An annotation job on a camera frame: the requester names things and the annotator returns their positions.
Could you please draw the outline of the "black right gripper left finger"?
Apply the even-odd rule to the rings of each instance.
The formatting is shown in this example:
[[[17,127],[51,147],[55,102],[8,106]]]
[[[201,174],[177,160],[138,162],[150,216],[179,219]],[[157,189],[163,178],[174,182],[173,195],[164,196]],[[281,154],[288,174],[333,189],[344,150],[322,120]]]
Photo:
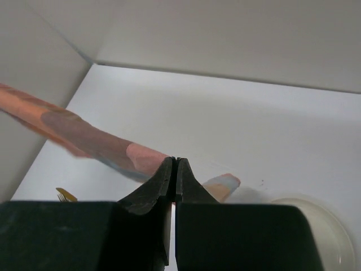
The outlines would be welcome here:
[[[122,212],[122,254],[134,265],[169,265],[173,159],[118,201]]]

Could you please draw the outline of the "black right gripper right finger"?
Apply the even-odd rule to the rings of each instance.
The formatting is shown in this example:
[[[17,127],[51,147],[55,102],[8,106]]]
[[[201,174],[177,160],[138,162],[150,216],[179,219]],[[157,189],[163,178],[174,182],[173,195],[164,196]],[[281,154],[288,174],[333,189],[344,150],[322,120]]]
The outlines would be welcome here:
[[[218,204],[195,178],[188,159],[177,159],[175,203]]]

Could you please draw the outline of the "gold fork black handle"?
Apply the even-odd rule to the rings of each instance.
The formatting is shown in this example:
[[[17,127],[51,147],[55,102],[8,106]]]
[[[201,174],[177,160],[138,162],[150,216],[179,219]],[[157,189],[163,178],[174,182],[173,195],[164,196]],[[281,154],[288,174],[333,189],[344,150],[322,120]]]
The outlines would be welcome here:
[[[57,195],[60,202],[68,202],[68,199],[63,194]]]

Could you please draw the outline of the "orange checkered cloth placemat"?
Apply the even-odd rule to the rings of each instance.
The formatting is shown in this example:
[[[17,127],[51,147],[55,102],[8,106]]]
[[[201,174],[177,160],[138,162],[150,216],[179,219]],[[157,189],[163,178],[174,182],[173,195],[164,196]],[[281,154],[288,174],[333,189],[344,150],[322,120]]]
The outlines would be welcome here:
[[[7,85],[1,85],[1,111],[78,158],[95,159],[145,183],[167,155],[92,126],[78,115]]]

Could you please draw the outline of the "cream round plate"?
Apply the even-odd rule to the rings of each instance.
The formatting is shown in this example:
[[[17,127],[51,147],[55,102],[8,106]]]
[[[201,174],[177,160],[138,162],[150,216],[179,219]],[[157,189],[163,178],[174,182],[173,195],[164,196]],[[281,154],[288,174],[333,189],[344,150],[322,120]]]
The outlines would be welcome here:
[[[271,203],[295,206],[305,215],[325,270],[356,270],[352,241],[331,211],[309,198],[277,198]]]

